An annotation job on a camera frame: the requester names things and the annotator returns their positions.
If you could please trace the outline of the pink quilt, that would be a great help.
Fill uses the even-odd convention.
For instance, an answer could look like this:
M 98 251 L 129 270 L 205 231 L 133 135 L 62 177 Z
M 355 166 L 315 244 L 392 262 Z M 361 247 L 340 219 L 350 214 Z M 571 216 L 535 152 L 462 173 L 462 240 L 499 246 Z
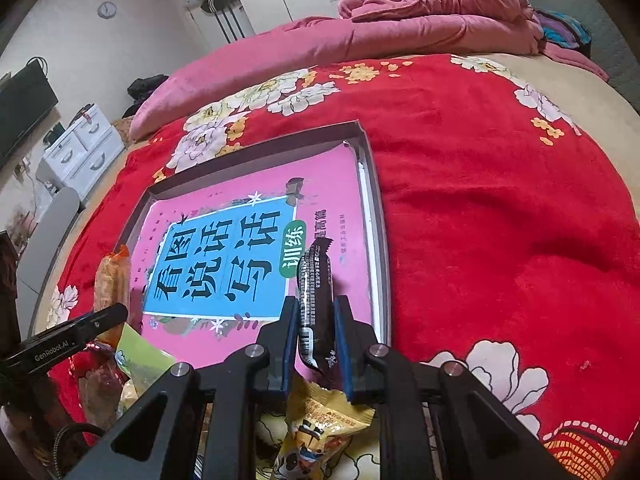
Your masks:
M 291 70 L 395 54 L 545 55 L 608 79 L 585 55 L 544 38 L 528 0 L 340 0 L 337 10 L 337 18 L 301 18 L 176 70 L 138 109 L 130 139 Z

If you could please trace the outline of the wall mounted television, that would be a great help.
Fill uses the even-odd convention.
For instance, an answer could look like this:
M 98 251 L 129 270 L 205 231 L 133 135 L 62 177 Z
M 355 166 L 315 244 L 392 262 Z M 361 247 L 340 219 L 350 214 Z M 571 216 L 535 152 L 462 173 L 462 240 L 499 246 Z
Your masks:
M 41 64 L 30 60 L 19 72 L 1 84 L 1 167 L 23 144 L 40 122 L 58 105 Z

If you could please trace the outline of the white drawer cabinet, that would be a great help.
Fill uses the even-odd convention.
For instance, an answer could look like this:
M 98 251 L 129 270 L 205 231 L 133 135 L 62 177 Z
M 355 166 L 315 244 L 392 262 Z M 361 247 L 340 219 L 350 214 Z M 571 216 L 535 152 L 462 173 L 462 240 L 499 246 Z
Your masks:
M 44 150 L 36 178 L 49 191 L 72 188 L 85 205 L 124 149 L 116 128 L 96 104 L 91 104 Z

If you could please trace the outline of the red floral blanket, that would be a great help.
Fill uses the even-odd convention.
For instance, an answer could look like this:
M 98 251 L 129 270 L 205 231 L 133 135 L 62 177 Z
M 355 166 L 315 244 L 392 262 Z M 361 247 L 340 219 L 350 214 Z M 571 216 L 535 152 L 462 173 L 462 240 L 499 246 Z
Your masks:
M 149 185 L 348 120 L 378 170 L 394 343 L 465 364 L 571 474 L 603 478 L 639 431 L 639 221 L 582 125 L 486 58 L 302 68 L 162 119 L 81 232 L 48 324 L 90 310 Z

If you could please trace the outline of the teal purple clothes pile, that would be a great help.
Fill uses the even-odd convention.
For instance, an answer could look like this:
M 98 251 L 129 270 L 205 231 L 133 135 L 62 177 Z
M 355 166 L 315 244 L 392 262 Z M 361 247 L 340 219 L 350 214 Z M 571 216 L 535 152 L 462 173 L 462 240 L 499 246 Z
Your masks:
M 535 14 L 548 42 L 590 58 L 592 36 L 577 18 L 542 9 L 536 9 Z

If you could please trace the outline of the dark shallow box tray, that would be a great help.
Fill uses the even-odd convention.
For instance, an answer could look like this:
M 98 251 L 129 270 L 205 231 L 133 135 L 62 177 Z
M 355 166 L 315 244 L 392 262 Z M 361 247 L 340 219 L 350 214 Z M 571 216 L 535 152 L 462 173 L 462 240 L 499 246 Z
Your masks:
M 370 143 L 358 122 L 343 122 L 280 136 L 180 171 L 144 192 L 119 240 L 128 247 L 132 256 L 145 215 L 157 200 L 180 196 L 254 171 L 294 162 L 328 148 L 335 148 L 343 142 L 349 143 L 356 150 L 357 158 L 363 166 L 360 182 L 363 205 L 369 208 L 366 225 L 369 233 L 371 292 L 373 298 L 378 300 L 378 306 L 374 310 L 380 316 L 376 324 L 370 325 L 380 341 L 389 342 L 390 277 L 384 214 Z M 142 313 L 131 305 L 131 285 L 129 314 L 131 325 L 141 332 Z

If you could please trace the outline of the round wall clock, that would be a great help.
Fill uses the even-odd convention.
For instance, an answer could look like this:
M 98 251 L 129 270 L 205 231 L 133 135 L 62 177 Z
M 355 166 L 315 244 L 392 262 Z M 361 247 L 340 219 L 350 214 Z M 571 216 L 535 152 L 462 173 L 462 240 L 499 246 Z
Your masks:
M 111 20 L 117 14 L 117 6 L 114 2 L 103 1 L 96 10 L 99 18 L 102 20 Z

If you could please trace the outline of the green snack packet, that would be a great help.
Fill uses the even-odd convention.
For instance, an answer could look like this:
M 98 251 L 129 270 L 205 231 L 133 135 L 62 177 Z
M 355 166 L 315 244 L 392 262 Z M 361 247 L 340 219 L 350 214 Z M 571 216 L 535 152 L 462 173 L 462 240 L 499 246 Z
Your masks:
M 116 347 L 115 361 L 119 369 L 129 378 L 137 395 L 142 396 L 166 370 L 175 364 L 176 359 L 154 347 L 125 323 Z

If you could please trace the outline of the clear wrapped pastry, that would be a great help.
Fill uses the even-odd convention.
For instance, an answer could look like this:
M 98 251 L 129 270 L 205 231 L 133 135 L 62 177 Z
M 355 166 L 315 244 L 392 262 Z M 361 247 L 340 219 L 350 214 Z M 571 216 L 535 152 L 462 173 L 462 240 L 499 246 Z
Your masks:
M 79 378 L 80 402 L 88 424 L 103 430 L 114 425 L 123 384 L 112 356 Z

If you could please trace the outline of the black snack bar wrapper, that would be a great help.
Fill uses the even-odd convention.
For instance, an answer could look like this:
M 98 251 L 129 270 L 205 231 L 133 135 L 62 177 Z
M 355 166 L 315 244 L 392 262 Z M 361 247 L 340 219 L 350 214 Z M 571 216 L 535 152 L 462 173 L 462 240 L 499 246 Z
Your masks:
M 334 290 L 329 248 L 332 240 L 318 237 L 297 266 L 300 359 L 322 376 L 331 374 L 335 356 Z

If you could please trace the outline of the beige bed sheet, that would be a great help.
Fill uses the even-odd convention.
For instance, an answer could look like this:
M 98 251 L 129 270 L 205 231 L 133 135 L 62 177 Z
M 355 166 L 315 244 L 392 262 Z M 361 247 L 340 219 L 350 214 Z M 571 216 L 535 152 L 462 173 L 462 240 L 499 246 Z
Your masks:
M 583 128 L 623 178 L 634 206 L 639 206 L 639 115 L 615 89 L 586 70 L 545 56 L 493 53 L 488 58 L 531 84 Z

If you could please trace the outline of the pink and blue book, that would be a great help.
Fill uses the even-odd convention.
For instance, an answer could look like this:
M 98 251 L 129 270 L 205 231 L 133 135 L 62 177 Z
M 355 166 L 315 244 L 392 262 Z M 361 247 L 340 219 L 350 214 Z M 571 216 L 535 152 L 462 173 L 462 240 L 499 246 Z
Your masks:
M 371 292 L 363 166 L 347 142 L 152 203 L 131 256 L 131 305 L 155 348 L 195 367 L 255 341 L 297 292 L 299 258 L 331 240 L 334 292 L 358 321 Z

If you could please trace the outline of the yellow snack packet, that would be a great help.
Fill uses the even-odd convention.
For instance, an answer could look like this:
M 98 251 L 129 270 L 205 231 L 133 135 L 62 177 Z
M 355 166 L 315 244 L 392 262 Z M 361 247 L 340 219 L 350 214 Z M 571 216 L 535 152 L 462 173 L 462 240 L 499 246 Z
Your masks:
M 371 426 L 374 413 L 367 405 L 351 404 L 343 391 L 322 388 L 296 375 L 286 401 L 288 430 L 271 478 L 326 478 L 330 460 Z

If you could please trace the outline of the black clothes pile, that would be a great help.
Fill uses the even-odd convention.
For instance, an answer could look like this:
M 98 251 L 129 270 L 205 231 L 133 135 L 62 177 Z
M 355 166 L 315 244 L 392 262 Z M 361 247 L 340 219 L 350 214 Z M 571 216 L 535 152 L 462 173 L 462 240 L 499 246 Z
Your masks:
M 127 88 L 127 93 L 132 99 L 132 104 L 124 111 L 122 118 L 134 116 L 138 109 L 142 107 L 142 104 L 149 99 L 153 92 L 167 79 L 167 75 L 156 75 L 134 80 Z

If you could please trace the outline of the orange cracker packet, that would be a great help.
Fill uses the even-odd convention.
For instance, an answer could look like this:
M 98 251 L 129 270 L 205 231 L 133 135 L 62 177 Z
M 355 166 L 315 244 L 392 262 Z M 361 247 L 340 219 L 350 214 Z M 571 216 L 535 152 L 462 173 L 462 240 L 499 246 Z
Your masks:
M 101 311 L 112 304 L 123 304 L 129 308 L 131 262 L 126 245 L 110 252 L 96 270 L 93 289 L 93 312 Z

